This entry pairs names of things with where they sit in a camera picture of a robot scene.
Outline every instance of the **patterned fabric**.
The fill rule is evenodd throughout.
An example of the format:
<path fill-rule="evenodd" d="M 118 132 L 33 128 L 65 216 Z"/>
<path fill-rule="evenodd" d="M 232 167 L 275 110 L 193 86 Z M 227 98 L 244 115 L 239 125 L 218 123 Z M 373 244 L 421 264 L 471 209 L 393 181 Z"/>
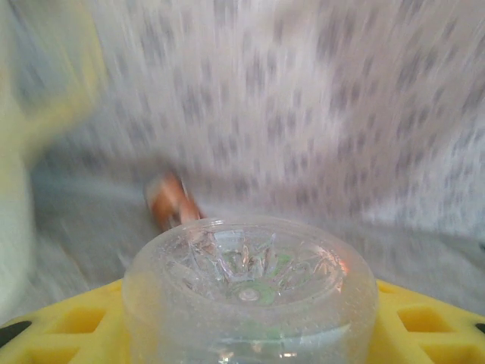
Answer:
<path fill-rule="evenodd" d="M 44 167 L 485 237 L 483 0 L 90 6 L 110 90 Z"/>

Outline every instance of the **yellow plastic tray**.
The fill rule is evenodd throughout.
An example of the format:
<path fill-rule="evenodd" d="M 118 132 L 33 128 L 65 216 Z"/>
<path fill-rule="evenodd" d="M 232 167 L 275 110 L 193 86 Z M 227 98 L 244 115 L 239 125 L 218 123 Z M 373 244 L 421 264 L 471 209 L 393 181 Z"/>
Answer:
<path fill-rule="evenodd" d="M 368 364 L 485 364 L 485 317 L 378 284 L 380 310 Z M 128 346 L 121 281 L 0 329 L 1 364 L 128 364 Z"/>

